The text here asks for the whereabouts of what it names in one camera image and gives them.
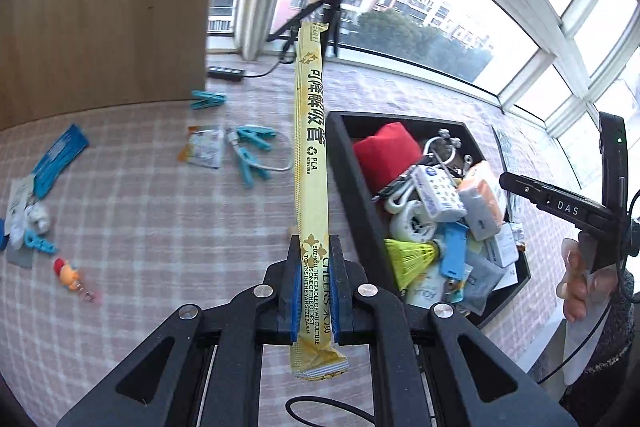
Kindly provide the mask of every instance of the yellow shuttlecock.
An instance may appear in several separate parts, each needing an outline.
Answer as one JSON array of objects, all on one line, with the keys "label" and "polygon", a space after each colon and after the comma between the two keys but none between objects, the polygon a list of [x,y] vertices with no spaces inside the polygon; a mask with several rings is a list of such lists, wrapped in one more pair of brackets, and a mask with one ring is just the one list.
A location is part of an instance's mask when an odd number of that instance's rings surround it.
[{"label": "yellow shuttlecock", "polygon": [[440,248],[434,241],[408,243],[385,239],[385,246],[401,290],[409,286],[412,280],[440,256]]}]

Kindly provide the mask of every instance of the table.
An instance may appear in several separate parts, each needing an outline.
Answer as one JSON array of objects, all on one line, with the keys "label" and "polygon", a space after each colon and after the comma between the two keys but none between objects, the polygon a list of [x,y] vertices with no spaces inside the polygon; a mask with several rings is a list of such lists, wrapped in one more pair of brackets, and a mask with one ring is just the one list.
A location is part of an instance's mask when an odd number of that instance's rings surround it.
[{"label": "table", "polygon": [[[266,57],[246,69],[264,71]],[[234,65],[237,55],[212,56]],[[177,307],[220,305],[262,281],[267,266],[284,259],[295,225],[292,172],[243,187],[229,149],[218,170],[181,164],[176,156],[190,124],[255,123],[291,133],[293,67],[241,84],[210,82],[228,102],[193,111],[187,102],[126,105],[36,121],[0,133],[0,207],[10,179],[33,169],[71,123],[91,143],[45,199],[53,217],[51,240],[81,266],[102,293],[91,305],[68,292],[52,260],[36,254],[32,270],[0,262],[0,371],[26,412],[41,427],[56,421]],[[540,129],[498,108],[418,80],[328,63],[325,108],[447,118],[465,122],[497,172],[500,159],[491,124],[510,134],[520,173],[547,182],[566,175],[566,159]],[[561,239],[571,226],[524,203],[531,280],[484,329],[517,359],[556,309],[555,286],[564,268]],[[330,231],[347,259],[355,249],[340,197],[329,179]],[[261,425],[297,425],[284,402],[319,394],[372,410],[368,351],[341,349],[351,370],[319,383],[290,375],[288,349],[266,347],[260,395]],[[364,425],[320,405],[297,409],[324,425]]]}]

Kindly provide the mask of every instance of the power strip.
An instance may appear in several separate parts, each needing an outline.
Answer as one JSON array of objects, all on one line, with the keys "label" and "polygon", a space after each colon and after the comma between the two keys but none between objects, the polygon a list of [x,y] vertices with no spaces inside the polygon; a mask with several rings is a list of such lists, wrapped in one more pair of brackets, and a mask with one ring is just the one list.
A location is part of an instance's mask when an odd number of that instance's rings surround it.
[{"label": "power strip", "polygon": [[207,76],[209,78],[221,78],[222,80],[231,80],[240,82],[244,77],[244,70],[236,70],[235,68],[219,68],[211,66],[207,68]]}]

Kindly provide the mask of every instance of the black cable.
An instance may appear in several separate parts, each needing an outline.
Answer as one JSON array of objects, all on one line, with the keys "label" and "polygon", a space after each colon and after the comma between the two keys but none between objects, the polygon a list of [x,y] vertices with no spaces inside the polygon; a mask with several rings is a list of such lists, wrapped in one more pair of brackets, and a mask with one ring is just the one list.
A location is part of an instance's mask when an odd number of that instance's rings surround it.
[{"label": "black cable", "polygon": [[[629,205],[629,218],[628,218],[627,237],[628,237],[629,247],[630,248],[632,247],[631,213],[633,212],[634,205],[636,204],[636,201],[638,201],[639,197],[640,197],[640,190],[638,190],[638,192],[635,193],[634,197],[631,199],[631,204]],[[631,302],[631,304],[640,304],[640,299],[635,299],[633,295],[629,295],[626,292],[625,281],[624,281],[624,270],[625,270],[625,267],[626,267],[626,256],[624,255],[623,248],[622,248],[623,239],[624,239],[623,237],[619,237],[618,238],[618,251],[619,251],[619,254],[618,254],[618,259],[616,259],[616,274],[618,276],[618,289],[620,290],[621,295],[626,300]],[[611,301],[609,301],[609,304],[607,305],[605,310],[602,312],[602,315],[598,319],[598,322],[596,323],[596,325],[589,332],[587,337],[580,343],[580,346],[578,346],[574,350],[574,352],[572,352],[572,354],[570,354],[569,357],[567,357],[567,359],[564,360],[564,362],[562,362],[558,367],[556,367],[551,373],[546,375],[545,378],[540,380],[538,382],[538,384],[546,382],[549,378],[551,378],[558,371],[560,371],[569,362],[569,360],[571,360],[578,353],[578,351],[580,351],[585,346],[585,344],[588,342],[588,340],[593,336],[593,333],[595,333],[596,330],[598,329],[598,326],[604,320],[604,317],[605,317],[605,315],[607,315],[607,312],[610,310],[610,308],[611,308]]]},{"label": "black cable", "polygon": [[266,73],[261,73],[261,74],[245,74],[242,77],[243,78],[261,78],[263,76],[267,76],[270,73],[273,73],[273,71],[275,70],[275,68],[277,68],[279,65],[281,65],[282,62],[280,60],[278,60],[274,65],[273,68],[271,68],[269,71],[267,71]]},{"label": "black cable", "polygon": [[338,400],[332,400],[331,398],[324,398],[322,396],[295,396],[293,398],[290,398],[287,400],[286,404],[284,404],[284,408],[287,410],[287,413],[289,413],[289,416],[291,416],[294,420],[299,421],[300,423],[303,423],[305,425],[309,425],[310,427],[323,427],[322,425],[318,425],[317,423],[312,423],[309,422],[307,420],[305,420],[304,418],[300,418],[300,416],[298,416],[296,413],[294,413],[291,410],[291,406],[297,402],[316,402],[316,403],[324,403],[326,405],[330,405],[332,407],[336,407],[338,409],[342,409],[343,411],[347,411],[350,412],[356,416],[359,416],[360,418],[365,419],[366,421],[368,421],[369,423],[373,423],[373,425],[375,425],[375,418],[372,414],[369,414],[366,411],[363,411],[362,409],[358,409],[357,407],[354,407],[353,405],[349,405],[348,403],[344,403]]}]

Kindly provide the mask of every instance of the black box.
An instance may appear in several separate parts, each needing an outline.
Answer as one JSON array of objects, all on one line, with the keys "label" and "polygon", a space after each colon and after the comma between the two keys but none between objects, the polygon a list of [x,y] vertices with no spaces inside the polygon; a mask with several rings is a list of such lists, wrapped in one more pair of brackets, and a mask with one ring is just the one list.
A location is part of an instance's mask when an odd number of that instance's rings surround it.
[{"label": "black box", "polygon": [[[326,119],[326,149],[334,173],[335,183],[347,215],[358,259],[367,273],[370,283],[400,296],[391,261],[386,254],[383,239],[388,237],[387,227],[378,215],[364,179],[360,164],[353,152],[353,140],[373,136],[383,125],[400,122],[417,142],[437,136],[441,128],[449,129],[452,137],[462,140],[460,156],[470,154],[474,163],[484,159],[478,144],[462,122],[398,116],[366,112],[331,111]],[[470,314],[469,320],[484,327],[530,279],[529,265],[523,253],[516,261],[518,284],[491,293],[484,314]]]}]

